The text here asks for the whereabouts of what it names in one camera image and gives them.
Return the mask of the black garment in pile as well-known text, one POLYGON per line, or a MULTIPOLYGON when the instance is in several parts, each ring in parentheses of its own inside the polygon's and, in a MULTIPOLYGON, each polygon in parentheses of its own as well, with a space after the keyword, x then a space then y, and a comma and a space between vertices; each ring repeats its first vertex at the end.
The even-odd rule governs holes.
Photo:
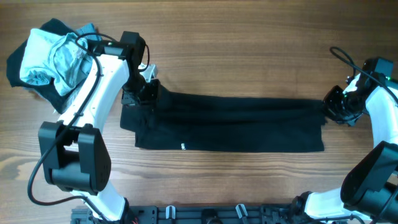
MULTIPOLYGON (((75 30, 69 28, 65 23, 58 19, 51 19, 50 21, 43 24, 41 27, 34 29, 41 29, 57 35, 65 35, 70 32, 76 34, 75 30)), ((78 35, 78 38, 85 38, 85 36, 87 35, 94 35, 94 33, 78 35)), ((7 79, 9 80, 9 83, 12 87, 22 87, 27 90, 34 91, 36 94, 46 99, 58 113, 62 114, 67 110, 72 101, 76 98, 78 92, 80 91, 80 88, 82 87, 86 79, 81 82, 77 87, 75 87, 72 91, 67 93, 65 96, 59 95, 52 84, 44 86, 34 86, 24 83, 23 81, 21 81, 19 74, 25 52, 25 47, 27 45, 27 40, 23 42, 12 54, 10 54, 9 58, 7 59, 7 79)))

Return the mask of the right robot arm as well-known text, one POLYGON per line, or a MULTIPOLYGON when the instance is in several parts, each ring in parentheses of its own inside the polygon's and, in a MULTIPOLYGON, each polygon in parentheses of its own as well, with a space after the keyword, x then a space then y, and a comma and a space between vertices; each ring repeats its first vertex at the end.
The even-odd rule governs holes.
POLYGON ((397 223, 397 104, 377 87, 366 100, 374 148, 346 176, 341 188, 310 193, 303 207, 306 223, 359 217, 372 223, 397 223))

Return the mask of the grey blue garment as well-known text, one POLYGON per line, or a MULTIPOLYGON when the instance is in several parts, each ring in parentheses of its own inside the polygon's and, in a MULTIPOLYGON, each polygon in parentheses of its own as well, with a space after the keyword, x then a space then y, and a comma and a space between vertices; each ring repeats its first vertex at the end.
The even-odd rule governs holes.
MULTIPOLYGON (((76 31, 77 35, 82 35, 86 33, 96 33, 96 29, 93 23, 88 23, 80 28, 78 28, 76 31)), ((95 41, 101 41, 102 37, 100 35, 87 35, 85 36, 86 39, 89 40, 95 40, 95 41)))

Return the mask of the light blue garment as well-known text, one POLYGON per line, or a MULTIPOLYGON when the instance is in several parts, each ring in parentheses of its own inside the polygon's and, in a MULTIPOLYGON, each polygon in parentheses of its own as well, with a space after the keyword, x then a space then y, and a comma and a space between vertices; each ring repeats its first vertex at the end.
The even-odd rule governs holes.
POLYGON ((52 84, 65 96, 91 72, 93 59, 87 54, 88 41, 73 33, 57 35, 32 29, 27 40, 19 77, 34 86, 52 84))

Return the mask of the dark teal t-shirt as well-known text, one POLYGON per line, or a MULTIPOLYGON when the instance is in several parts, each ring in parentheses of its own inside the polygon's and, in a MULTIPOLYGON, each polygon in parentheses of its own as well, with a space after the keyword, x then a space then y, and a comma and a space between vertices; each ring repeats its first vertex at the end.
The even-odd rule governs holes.
POLYGON ((160 86, 148 105, 123 106, 120 127, 143 149, 322 152, 322 102, 176 93, 160 86))

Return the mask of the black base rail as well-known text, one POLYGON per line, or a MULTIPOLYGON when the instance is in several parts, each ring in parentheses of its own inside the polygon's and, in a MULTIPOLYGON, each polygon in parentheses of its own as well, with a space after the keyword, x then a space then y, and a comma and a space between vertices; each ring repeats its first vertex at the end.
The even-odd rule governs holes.
POLYGON ((282 224, 310 223, 311 218, 290 204, 261 206, 167 207, 131 206, 119 223, 139 224, 282 224))

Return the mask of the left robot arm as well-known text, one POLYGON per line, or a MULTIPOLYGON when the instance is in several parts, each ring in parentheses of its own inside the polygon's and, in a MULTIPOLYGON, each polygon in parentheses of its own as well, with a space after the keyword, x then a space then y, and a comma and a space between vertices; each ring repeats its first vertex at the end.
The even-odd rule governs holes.
POLYGON ((132 75, 127 60, 102 55, 74 102, 39 129, 46 181, 88 206, 92 223, 137 223, 129 202, 109 181, 111 159, 102 132, 113 102, 132 75))

